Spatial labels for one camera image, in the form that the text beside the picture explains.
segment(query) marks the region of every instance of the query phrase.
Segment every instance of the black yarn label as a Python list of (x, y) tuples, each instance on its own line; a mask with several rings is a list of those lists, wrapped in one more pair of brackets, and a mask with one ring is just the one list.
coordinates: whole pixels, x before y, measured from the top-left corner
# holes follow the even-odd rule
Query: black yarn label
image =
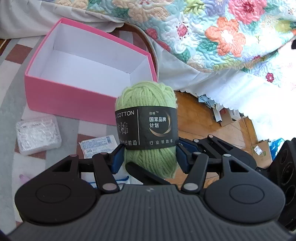
[(115, 111), (120, 143), (128, 150), (175, 146), (178, 142), (177, 110), (164, 106), (137, 106)]

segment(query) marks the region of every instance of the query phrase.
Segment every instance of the rug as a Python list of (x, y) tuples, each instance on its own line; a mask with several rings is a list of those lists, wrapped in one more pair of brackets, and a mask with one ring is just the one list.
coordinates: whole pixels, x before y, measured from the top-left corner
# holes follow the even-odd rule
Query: rug
[[(112, 34), (147, 51), (135, 33), (114, 31)], [(14, 195), (21, 185), (70, 154), (83, 158), (78, 144), (82, 140), (112, 134), (119, 144), (116, 126), (57, 116), (62, 137), (60, 148), (29, 156), (19, 153), (16, 123), (46, 115), (28, 108), (24, 88), (25, 69), (42, 39), (12, 39), (0, 56), (0, 229), (6, 234), (22, 222), (14, 204)]]

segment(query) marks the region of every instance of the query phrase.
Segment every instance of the pink box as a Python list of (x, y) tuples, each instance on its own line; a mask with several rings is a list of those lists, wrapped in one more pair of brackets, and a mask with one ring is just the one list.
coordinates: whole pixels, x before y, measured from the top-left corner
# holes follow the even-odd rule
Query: pink box
[(31, 59), (25, 90), (32, 110), (116, 125), (116, 98), (144, 80), (157, 82), (150, 53), (61, 18)]

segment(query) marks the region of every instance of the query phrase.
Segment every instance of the clear plastic box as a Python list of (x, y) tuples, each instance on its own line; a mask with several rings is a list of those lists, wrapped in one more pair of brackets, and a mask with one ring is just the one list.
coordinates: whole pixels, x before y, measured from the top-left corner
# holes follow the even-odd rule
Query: clear plastic box
[(54, 115), (19, 121), (16, 124), (16, 130), (17, 143), (22, 155), (59, 148), (62, 144)]

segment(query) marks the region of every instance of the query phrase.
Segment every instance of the paper label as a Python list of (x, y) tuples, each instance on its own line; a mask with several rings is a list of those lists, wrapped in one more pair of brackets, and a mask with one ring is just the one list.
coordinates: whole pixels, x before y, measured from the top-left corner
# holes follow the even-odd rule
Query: paper label
[(257, 155), (260, 155), (260, 154), (262, 153), (262, 150), (260, 149), (259, 146), (256, 146), (256, 147), (254, 148), (254, 151), (257, 153)]
[(175, 146), (178, 142), (177, 110), (164, 106), (138, 106), (115, 111), (120, 143), (128, 150)]
[(93, 155), (100, 152), (111, 153), (117, 147), (113, 135), (85, 140), (79, 142), (79, 144), (85, 159), (92, 158)]

